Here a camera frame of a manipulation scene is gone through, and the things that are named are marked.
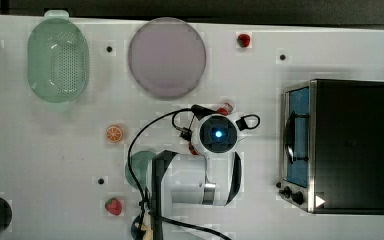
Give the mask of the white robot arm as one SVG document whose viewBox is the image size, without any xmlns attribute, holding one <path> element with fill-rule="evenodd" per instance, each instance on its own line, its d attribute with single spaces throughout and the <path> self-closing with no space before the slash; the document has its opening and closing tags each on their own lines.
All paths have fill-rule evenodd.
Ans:
<svg viewBox="0 0 384 240">
<path fill-rule="evenodd" d="M 174 205 L 226 206 L 237 196 L 242 180 L 239 136 L 233 119 L 207 115 L 192 133 L 194 155 L 164 150 L 151 160 L 146 192 L 153 240 L 198 240 L 194 225 L 174 219 Z"/>
</svg>

